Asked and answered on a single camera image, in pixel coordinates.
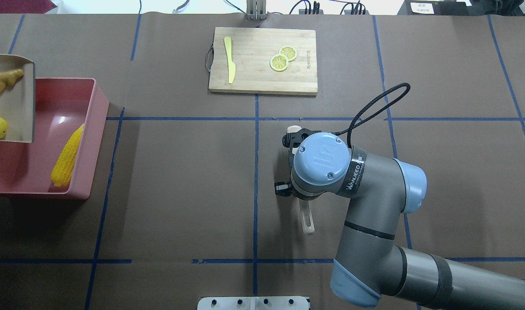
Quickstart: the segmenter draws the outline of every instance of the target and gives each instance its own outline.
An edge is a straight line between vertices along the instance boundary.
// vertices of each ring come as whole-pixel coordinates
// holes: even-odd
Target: maroon cloth
[[[44,14],[55,8],[50,0],[0,0],[0,12]]]

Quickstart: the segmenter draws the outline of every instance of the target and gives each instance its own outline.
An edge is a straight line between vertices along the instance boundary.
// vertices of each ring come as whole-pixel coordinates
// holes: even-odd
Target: gray robotic arm
[[[525,280],[394,245],[399,216],[425,197],[422,169],[349,148],[328,132],[300,129],[282,143],[291,178],[274,184],[277,195],[351,199],[331,276],[339,298],[361,307],[385,294],[430,309],[525,310]]]

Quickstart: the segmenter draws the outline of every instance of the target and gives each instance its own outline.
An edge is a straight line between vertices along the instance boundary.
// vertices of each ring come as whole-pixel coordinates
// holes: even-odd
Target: wooden cutting board
[[[224,37],[231,37],[232,41],[232,60],[236,65],[232,84],[228,83]],[[315,30],[216,27],[213,45],[211,92],[300,96],[318,93]],[[298,55],[286,70],[277,72],[270,68],[270,58],[284,45],[295,47]]]

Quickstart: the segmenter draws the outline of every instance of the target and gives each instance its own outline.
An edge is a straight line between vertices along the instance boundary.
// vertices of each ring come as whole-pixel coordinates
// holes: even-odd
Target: white sticker
[[[418,12],[419,14],[434,14],[432,3],[415,3],[410,2],[412,6],[412,12]]]

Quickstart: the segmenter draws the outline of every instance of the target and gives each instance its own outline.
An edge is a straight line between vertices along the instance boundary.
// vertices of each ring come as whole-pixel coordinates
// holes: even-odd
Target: light blue cap
[[[414,165],[406,164],[398,159],[394,160],[400,166],[406,185],[406,206],[402,213],[414,213],[421,207],[427,192],[427,177],[423,170]]]
[[[351,162],[348,147],[336,135],[318,132],[307,137],[293,158],[296,174],[306,183],[325,186],[341,180]]]
[[[345,269],[338,261],[333,259],[333,273],[331,273],[331,290],[340,299],[355,304],[359,307],[373,308],[381,299],[364,282],[358,280],[350,271]]]

